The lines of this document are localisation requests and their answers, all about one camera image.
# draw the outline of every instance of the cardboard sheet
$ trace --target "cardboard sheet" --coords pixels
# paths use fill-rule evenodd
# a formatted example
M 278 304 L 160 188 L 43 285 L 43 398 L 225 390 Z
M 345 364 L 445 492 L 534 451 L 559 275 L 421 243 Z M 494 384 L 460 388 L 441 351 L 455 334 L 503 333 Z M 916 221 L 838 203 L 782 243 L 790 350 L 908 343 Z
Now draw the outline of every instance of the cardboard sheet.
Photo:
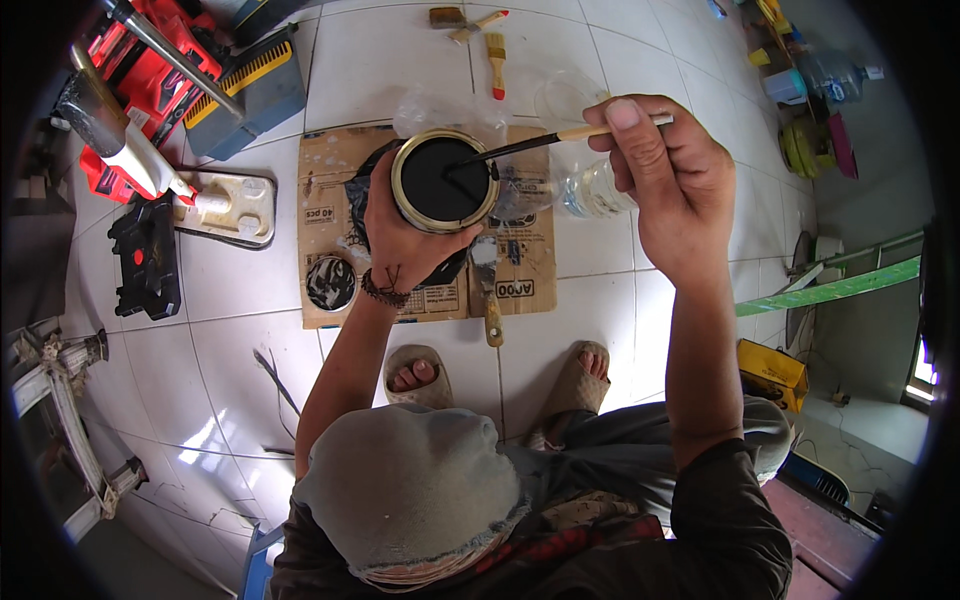
M 510 127 L 508 140 L 512 143 L 544 133 L 540 128 Z M 343 184 L 353 178 L 374 150 L 395 138 L 393 129 L 380 126 L 309 133 L 300 140 L 297 233 L 304 329 L 338 326 L 349 314 L 352 303 L 335 313 L 314 305 L 306 295 L 306 274 L 318 258 L 330 254 L 347 260 L 358 278 L 370 268 L 370 254 L 353 227 Z M 543 193 L 543 184 L 549 179 L 545 148 L 524 153 L 514 161 L 514 166 L 512 176 L 518 178 L 523 193 Z M 553 209 L 510 223 L 490 217 L 486 225 L 485 232 L 495 230 L 497 236 L 496 290 L 502 313 L 517 315 L 556 308 Z M 397 321 L 482 317 L 484 302 L 478 288 L 468 265 L 450 285 L 414 292 Z

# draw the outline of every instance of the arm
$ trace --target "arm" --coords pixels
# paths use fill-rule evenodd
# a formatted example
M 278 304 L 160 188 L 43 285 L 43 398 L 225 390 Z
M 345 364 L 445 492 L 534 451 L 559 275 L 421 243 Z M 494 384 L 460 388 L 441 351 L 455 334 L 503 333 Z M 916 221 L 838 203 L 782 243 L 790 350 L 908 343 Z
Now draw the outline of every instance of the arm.
M 388 152 L 373 169 L 364 223 L 370 238 L 373 284 L 384 292 L 406 294 L 448 256 L 468 246 L 483 226 L 435 235 L 404 221 L 390 185 L 395 156 L 396 150 Z M 395 308 L 357 292 L 300 414 L 294 445 L 297 479 L 309 470 L 310 448 L 332 422 L 350 411 L 371 407 L 394 319 Z
M 650 114 L 670 113 L 658 129 Z M 736 173 L 727 151 L 683 107 L 662 96 L 613 98 L 588 108 L 611 135 L 590 146 L 611 151 L 616 189 L 640 208 L 640 243 L 677 289 L 667 355 L 666 408 L 677 468 L 712 446 L 743 438 L 727 246 Z

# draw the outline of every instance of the hand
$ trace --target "hand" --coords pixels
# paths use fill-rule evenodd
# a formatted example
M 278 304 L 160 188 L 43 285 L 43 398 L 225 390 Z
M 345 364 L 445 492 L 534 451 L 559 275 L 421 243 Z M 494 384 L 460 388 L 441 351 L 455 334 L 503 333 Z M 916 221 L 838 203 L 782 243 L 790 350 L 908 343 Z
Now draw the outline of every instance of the hand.
M 651 114 L 672 114 L 657 128 Z M 635 94 L 584 110 L 610 135 L 590 138 L 590 148 L 610 152 L 614 185 L 640 208 L 640 244 L 647 257 L 680 290 L 696 291 L 727 277 L 736 172 L 727 150 L 669 98 Z
M 396 208 L 390 170 L 398 149 L 380 157 L 370 177 L 364 224 L 370 239 L 371 279 L 381 290 L 406 294 L 437 265 L 473 241 L 483 230 L 477 223 L 456 233 L 426 233 L 404 220 Z

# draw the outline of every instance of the yellow bag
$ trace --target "yellow bag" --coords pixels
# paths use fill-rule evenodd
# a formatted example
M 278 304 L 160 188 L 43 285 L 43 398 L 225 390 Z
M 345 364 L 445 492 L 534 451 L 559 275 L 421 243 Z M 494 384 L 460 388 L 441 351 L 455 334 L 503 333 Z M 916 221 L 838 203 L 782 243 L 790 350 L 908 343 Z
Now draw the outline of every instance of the yellow bag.
M 753 396 L 765 397 L 783 410 L 800 413 L 809 389 L 804 363 L 750 340 L 740 340 L 736 345 L 736 362 L 741 379 L 754 388 Z

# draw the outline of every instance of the sandal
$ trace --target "sandal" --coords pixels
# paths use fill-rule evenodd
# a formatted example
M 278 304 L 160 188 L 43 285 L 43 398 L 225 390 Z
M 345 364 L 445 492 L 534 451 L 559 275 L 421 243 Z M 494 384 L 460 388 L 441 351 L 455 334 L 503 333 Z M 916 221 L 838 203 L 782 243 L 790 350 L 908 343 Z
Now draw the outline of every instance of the sandal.
M 437 373 L 437 378 L 416 390 L 407 392 L 394 392 L 390 389 L 394 379 L 404 367 L 412 368 L 414 362 L 423 359 L 429 363 Z M 441 410 L 443 408 L 453 408 L 453 392 L 450 390 L 450 380 L 446 377 L 446 369 L 440 355 L 430 346 L 420 346 L 416 344 L 401 346 L 390 355 L 387 364 L 383 367 L 383 390 L 386 392 L 387 401 L 391 404 L 401 402 L 410 402 Z
M 534 449 L 559 449 L 546 441 L 544 424 L 551 418 L 573 410 L 588 410 L 597 413 L 603 398 L 610 389 L 610 378 L 601 381 L 591 375 L 580 364 L 580 355 L 592 352 L 603 358 L 607 368 L 610 367 L 610 353 L 597 342 L 581 342 L 566 358 L 564 367 L 560 370 L 557 382 L 546 397 L 540 415 L 537 417 L 537 426 L 527 437 L 524 445 Z

